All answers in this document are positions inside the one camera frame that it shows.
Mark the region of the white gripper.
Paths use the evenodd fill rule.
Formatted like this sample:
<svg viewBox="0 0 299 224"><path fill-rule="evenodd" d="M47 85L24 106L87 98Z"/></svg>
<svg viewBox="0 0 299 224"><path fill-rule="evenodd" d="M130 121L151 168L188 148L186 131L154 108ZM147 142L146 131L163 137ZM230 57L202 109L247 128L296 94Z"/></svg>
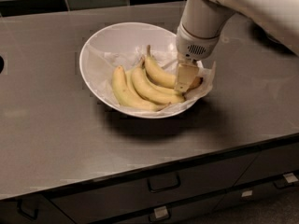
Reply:
<svg viewBox="0 0 299 224"><path fill-rule="evenodd" d="M190 34L181 23L176 36L178 60L175 91L186 92L195 80L199 67L194 64L211 55L219 37L202 38Z"/></svg>

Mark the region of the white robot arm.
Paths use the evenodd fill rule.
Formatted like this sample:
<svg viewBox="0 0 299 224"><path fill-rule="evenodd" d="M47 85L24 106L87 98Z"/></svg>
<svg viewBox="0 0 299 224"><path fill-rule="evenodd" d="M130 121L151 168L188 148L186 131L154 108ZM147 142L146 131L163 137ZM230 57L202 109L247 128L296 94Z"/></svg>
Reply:
<svg viewBox="0 0 299 224"><path fill-rule="evenodd" d="M222 28L236 12L299 54L299 0L187 0L176 40L177 91L185 92L191 86L198 72L197 63L211 54Z"/></svg>

